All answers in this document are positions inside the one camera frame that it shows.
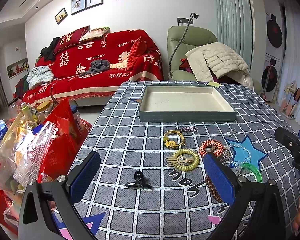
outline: power outlet panel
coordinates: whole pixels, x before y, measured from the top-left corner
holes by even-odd
[[[189,21],[188,18],[177,18],[177,22],[178,23],[185,23],[185,24],[187,24],[188,21]]]

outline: blue gripper pad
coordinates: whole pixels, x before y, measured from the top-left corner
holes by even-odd
[[[210,154],[206,154],[203,158],[204,169],[220,194],[222,201],[232,205],[235,200],[235,191],[233,184],[228,180],[225,173],[220,169]]]
[[[80,202],[86,193],[92,179],[100,168],[100,155],[90,152],[85,160],[75,166],[68,175],[69,195],[72,204]]]

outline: shallow gray box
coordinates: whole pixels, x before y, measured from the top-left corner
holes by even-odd
[[[234,121],[237,111],[213,86],[147,85],[141,122]]]

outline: gray grid tablecloth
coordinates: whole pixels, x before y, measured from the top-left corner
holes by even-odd
[[[220,93],[238,111],[235,122],[197,123],[141,123],[138,103],[147,84],[204,85],[204,82],[125,82],[103,109],[89,136],[81,147],[73,166],[80,164],[91,150],[100,153],[101,167],[91,182],[81,202],[75,204],[82,217],[106,212],[97,238],[101,239],[206,239],[215,225],[208,215],[223,217],[217,203],[205,185],[199,187],[196,197],[187,189],[203,181],[201,164],[193,171],[182,172],[173,181],[164,158],[175,149],[163,145],[165,131],[176,127],[196,126],[198,131],[185,133],[186,148],[197,150],[207,139],[217,139],[226,145],[225,138],[242,141],[248,135],[255,148],[268,154],[261,161],[263,182],[275,179],[284,208],[286,229],[290,234],[290,222],[297,213],[300,197],[300,176],[292,166],[289,151],[274,139],[274,131],[282,126],[292,128],[253,91],[243,86],[225,84]],[[227,131],[237,133],[228,137]],[[152,190],[127,189],[124,184],[133,181],[135,171],[142,170]],[[246,174],[254,181],[252,174]],[[192,180],[190,186],[182,186],[182,178]],[[250,203],[238,232],[251,216],[254,203]]]

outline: beige quilted jacket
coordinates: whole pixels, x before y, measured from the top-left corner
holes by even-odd
[[[249,66],[233,49],[221,42],[214,42],[194,48],[186,53],[189,65],[198,81],[213,82],[213,73],[220,78],[224,75],[253,90]]]

